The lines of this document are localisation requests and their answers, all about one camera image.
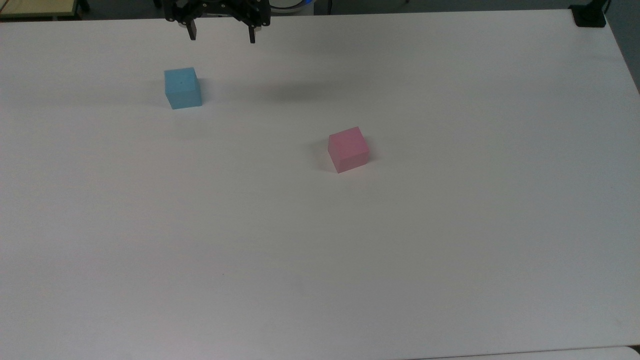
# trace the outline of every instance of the pink cube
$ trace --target pink cube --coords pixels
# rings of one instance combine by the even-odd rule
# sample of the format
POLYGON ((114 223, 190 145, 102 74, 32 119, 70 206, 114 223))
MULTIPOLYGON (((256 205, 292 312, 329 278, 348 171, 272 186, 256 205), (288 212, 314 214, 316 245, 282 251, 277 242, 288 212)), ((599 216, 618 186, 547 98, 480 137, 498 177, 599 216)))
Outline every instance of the pink cube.
POLYGON ((369 146, 359 127, 329 136, 329 155, 338 173, 351 170, 369 161, 369 146))

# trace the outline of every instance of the black clamp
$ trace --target black clamp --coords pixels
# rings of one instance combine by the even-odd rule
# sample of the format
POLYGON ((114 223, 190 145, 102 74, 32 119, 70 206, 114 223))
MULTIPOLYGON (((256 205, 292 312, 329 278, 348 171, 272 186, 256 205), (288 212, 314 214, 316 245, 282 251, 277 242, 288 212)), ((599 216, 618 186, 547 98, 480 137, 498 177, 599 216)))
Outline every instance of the black clamp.
POLYGON ((178 7, 178 0, 162 0, 164 17, 187 28, 189 38, 196 40, 194 20, 204 13, 232 16, 249 27, 249 40, 255 43, 255 30, 271 24, 269 0, 188 0, 178 7))

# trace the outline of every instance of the white table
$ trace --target white table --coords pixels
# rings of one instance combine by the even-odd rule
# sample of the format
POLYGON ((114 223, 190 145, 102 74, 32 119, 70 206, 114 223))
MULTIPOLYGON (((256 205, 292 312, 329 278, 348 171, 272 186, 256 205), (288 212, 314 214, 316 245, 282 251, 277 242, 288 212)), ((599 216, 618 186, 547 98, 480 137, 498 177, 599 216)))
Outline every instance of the white table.
POLYGON ((608 27, 197 26, 0 24, 3 360, 640 343, 640 96, 608 27), (190 66, 205 104, 173 111, 190 66), (336 174, 352 126, 372 161, 336 174))

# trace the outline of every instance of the black mount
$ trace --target black mount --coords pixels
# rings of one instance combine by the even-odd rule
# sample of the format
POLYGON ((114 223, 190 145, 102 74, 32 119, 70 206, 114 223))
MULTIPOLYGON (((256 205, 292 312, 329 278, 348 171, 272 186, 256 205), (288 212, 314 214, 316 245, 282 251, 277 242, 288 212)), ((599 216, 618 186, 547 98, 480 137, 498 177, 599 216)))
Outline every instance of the black mount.
POLYGON ((194 19, 203 13, 233 16, 249 27, 249 41, 255 43, 255 30, 271 24, 271 5, 269 0, 187 0, 178 7, 178 0, 162 0, 164 18, 177 21, 187 28, 189 38, 196 40, 194 19))
POLYGON ((604 28, 607 21, 604 19, 602 8, 607 0, 593 0, 587 5, 571 5, 575 24, 581 28, 604 28))

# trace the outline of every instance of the cube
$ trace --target cube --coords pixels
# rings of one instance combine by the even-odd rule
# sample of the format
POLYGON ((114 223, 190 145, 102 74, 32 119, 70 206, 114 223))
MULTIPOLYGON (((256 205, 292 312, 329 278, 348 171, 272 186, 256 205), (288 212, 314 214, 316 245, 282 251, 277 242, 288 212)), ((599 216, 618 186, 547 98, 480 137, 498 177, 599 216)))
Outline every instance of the cube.
POLYGON ((164 94, 171 109, 191 108, 202 105, 200 83, 193 67, 166 70, 164 72, 164 94))
POLYGON ((369 161, 369 146, 357 126, 330 135, 328 150, 338 173, 365 165, 369 161))

